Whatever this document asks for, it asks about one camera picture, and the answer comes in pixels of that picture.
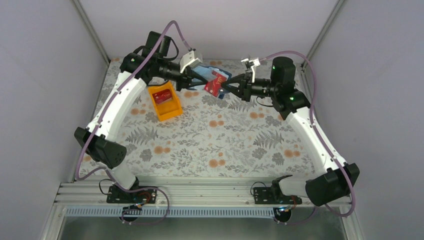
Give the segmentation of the blue card holder wallet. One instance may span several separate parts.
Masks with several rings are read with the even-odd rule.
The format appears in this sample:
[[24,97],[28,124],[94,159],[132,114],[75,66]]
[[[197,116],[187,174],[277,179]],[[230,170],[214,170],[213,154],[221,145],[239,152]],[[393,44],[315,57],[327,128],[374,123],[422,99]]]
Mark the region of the blue card holder wallet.
[[197,66],[193,69],[193,71],[204,79],[206,79],[207,84],[204,85],[203,81],[195,78],[192,83],[200,85],[193,86],[190,88],[190,90],[206,91],[213,97],[218,98],[220,100],[222,100],[228,93],[227,90],[221,87],[221,84],[223,82],[226,82],[232,77],[232,74],[228,71],[213,66]]

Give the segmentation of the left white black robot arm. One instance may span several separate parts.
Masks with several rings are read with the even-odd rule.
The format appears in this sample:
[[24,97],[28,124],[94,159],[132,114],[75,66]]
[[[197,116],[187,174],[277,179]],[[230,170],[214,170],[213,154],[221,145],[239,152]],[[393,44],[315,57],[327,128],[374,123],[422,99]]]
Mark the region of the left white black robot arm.
[[106,171],[120,189],[119,196],[128,203],[139,197],[138,179],[124,162],[126,147],[117,143],[116,138],[133,102],[155,77],[174,81],[178,91],[193,87],[194,79],[203,85],[207,83],[194,71],[203,62],[202,55],[189,48],[175,63],[174,58],[167,57],[172,43],[171,37],[151,31],[145,45],[123,58],[115,85],[99,112],[86,127],[78,127],[74,132],[82,147],[80,158],[88,155],[98,162],[99,169]]

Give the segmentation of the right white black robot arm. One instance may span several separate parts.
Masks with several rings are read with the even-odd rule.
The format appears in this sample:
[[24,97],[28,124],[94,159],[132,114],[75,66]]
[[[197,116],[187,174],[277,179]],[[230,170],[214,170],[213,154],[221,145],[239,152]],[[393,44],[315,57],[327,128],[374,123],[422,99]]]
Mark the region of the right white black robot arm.
[[330,202],[349,196],[356,205],[353,186],[360,170],[334,148],[316,120],[312,104],[295,85],[296,66],[291,58],[280,56],[272,61],[270,78],[258,78],[259,59],[245,58],[246,72],[222,83],[222,88],[250,101],[252,96],[271,99],[273,108],[296,132],[312,160],[315,175],[311,179],[282,176],[272,182],[271,198],[278,204],[290,196],[308,198],[313,205],[328,206]]

